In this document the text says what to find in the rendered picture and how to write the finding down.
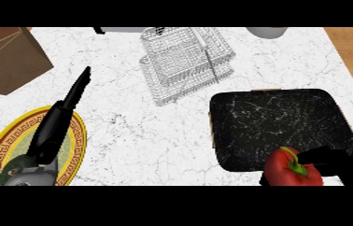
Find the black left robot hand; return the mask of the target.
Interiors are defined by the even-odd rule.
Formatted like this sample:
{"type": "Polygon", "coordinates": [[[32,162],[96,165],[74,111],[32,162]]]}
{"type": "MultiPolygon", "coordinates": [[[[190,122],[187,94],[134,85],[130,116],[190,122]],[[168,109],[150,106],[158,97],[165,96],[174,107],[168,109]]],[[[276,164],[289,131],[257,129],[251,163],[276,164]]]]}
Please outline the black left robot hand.
{"type": "Polygon", "coordinates": [[[63,100],[59,100],[37,127],[26,155],[38,164],[50,164],[56,157],[71,125],[72,110],[78,104],[85,86],[91,80],[91,68],[87,66],[71,87],[63,100]]]}

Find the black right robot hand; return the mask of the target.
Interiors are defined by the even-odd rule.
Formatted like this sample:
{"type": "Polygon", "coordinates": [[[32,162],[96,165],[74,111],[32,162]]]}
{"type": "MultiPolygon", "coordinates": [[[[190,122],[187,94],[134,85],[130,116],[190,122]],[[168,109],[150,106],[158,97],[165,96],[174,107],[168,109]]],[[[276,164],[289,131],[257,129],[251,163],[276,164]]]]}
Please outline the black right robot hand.
{"type": "MultiPolygon", "coordinates": [[[[338,177],[344,186],[353,187],[353,157],[341,149],[319,147],[300,152],[300,163],[313,163],[322,177],[338,177]]],[[[260,185],[270,186],[261,174],[260,185]]]]}

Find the red bell pepper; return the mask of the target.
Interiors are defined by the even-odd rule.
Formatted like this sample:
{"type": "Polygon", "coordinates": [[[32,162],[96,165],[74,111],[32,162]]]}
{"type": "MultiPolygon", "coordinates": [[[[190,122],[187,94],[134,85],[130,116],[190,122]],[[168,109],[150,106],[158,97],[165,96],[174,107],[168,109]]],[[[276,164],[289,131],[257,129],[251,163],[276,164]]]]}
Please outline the red bell pepper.
{"type": "Polygon", "coordinates": [[[313,163],[300,163],[300,152],[279,147],[264,164],[264,178],[270,186],[320,186],[322,174],[313,163]]]}

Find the black marble tray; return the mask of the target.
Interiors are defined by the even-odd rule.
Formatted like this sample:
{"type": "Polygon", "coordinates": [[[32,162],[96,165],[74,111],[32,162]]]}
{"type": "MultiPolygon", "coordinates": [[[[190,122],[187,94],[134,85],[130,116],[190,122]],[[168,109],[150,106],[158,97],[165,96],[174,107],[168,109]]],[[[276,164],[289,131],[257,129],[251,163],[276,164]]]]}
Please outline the black marble tray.
{"type": "Polygon", "coordinates": [[[221,92],[211,97],[209,119],[220,167],[260,171],[279,147],[304,152],[328,146],[353,154],[353,130],[322,89],[221,92]]]}

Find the yellow patterned plate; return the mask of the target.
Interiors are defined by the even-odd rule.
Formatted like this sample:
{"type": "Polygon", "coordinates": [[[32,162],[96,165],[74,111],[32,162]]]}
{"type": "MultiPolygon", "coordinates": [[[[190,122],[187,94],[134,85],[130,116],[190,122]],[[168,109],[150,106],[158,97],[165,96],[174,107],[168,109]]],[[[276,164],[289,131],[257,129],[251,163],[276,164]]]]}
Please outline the yellow patterned plate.
{"type": "MultiPolygon", "coordinates": [[[[28,151],[31,138],[50,110],[41,106],[25,113],[0,132],[0,172],[9,161],[28,151]]],[[[87,146],[87,132],[82,119],[72,113],[71,125],[57,152],[57,178],[54,185],[68,186],[82,162],[87,146]]]]}

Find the grey appliance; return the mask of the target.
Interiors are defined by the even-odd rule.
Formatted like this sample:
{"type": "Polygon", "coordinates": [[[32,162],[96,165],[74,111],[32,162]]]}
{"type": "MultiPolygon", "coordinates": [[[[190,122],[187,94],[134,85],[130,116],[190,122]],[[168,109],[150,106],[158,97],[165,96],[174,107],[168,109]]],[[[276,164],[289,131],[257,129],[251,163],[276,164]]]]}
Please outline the grey appliance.
{"type": "Polygon", "coordinates": [[[93,27],[97,34],[106,33],[142,33],[147,27],[93,27]]]}

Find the pale grey round container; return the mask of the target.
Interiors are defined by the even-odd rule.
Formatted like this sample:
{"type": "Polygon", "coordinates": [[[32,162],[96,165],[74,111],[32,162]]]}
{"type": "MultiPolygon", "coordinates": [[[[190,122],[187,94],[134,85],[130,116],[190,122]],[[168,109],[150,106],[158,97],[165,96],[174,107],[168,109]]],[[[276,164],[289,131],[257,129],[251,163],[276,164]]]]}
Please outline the pale grey round container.
{"type": "Polygon", "coordinates": [[[274,39],[283,35],[286,27],[248,27],[246,30],[260,38],[274,39]]]}

